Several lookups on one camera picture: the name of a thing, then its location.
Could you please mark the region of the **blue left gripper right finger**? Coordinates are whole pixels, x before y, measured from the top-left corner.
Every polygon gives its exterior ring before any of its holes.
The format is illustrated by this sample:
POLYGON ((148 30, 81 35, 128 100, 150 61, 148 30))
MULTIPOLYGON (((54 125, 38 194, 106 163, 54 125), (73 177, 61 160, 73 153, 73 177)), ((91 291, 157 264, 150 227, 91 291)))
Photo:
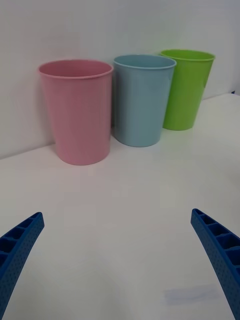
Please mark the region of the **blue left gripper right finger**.
POLYGON ((240 319, 240 238, 194 208, 190 223, 211 262, 236 320, 240 319))

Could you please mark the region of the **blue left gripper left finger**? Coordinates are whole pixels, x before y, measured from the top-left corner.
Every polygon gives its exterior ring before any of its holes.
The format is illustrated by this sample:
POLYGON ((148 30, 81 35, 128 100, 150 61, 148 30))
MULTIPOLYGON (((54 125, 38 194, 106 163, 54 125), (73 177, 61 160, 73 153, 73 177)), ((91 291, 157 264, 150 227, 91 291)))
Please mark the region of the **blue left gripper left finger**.
POLYGON ((0 319, 26 260, 45 227, 43 214, 36 212, 0 238, 0 319))

